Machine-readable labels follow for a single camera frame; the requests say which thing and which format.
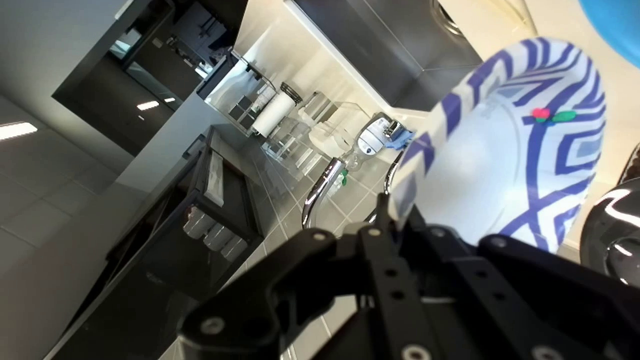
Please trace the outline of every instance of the screw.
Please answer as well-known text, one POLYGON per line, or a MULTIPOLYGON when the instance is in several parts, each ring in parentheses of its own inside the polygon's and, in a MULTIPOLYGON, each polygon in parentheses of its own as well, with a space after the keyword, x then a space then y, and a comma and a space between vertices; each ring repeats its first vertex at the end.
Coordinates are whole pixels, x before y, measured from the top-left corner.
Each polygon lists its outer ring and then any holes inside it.
POLYGON ((412 344, 401 348, 401 360, 430 360, 430 358, 432 356, 422 346, 412 344))
POLYGON ((314 240, 323 242, 323 240, 325 240, 325 234, 315 233, 315 234, 314 234, 314 240))
POLYGON ((199 324, 199 333, 208 337, 216 337, 224 331, 224 320, 222 318, 208 318, 199 324))
POLYGON ((503 240, 503 238, 492 238, 492 245, 493 245, 496 248, 505 248, 505 240, 503 240))
POLYGON ((545 344, 533 346, 532 354, 536 360, 561 360, 561 354, 556 348, 549 348, 545 344))
POLYGON ((379 228, 369 228, 367 234, 373 238, 381 237, 379 228))

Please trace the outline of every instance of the ceiling light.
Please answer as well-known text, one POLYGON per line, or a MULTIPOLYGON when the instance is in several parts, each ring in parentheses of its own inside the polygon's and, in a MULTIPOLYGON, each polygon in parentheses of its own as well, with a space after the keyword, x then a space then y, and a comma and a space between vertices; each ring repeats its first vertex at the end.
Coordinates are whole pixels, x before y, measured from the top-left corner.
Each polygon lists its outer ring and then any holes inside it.
POLYGON ((0 125, 0 140, 17 139, 33 133, 38 133, 38 128, 29 122, 0 125))
POLYGON ((140 103, 140 104, 137 104, 137 111, 140 111, 140 113, 146 113, 146 111, 158 108, 158 106, 160 106, 160 103, 149 100, 149 103, 140 103))

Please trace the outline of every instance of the black metal bracket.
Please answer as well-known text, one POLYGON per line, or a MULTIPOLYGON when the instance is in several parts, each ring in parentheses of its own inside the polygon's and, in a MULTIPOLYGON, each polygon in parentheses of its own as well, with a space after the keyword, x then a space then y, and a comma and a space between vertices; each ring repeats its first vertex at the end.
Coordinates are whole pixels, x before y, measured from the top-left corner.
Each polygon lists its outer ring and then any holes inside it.
POLYGON ((277 358, 341 295, 360 309, 315 358, 640 358, 638 290, 505 237, 471 248, 416 210, 396 233, 386 200, 375 225, 301 231, 196 309, 186 358, 277 358))

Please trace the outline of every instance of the green dot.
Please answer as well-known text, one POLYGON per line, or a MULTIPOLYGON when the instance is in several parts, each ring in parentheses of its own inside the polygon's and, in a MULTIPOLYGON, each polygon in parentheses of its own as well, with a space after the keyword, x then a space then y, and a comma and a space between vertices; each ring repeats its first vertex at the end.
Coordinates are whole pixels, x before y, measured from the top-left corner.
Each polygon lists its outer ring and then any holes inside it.
POLYGON ((343 170, 339 173, 339 187, 345 187, 345 183, 347 183, 347 170, 343 169, 343 170))
POLYGON ((569 121, 573 121, 577 115, 573 113, 573 111, 568 111, 568 113, 556 113, 553 115, 553 122, 569 122, 569 121))

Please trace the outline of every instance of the blue surface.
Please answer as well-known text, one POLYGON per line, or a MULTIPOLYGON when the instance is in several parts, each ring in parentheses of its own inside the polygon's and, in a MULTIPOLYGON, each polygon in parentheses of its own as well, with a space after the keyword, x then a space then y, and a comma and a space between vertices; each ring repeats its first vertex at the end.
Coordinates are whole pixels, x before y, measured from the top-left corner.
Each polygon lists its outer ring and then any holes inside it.
POLYGON ((401 127, 401 130, 397 130, 396 136, 383 144, 383 149, 404 150, 412 140, 414 133, 401 127))
POLYGON ((579 5, 600 37, 640 69, 640 0, 579 0, 579 5))

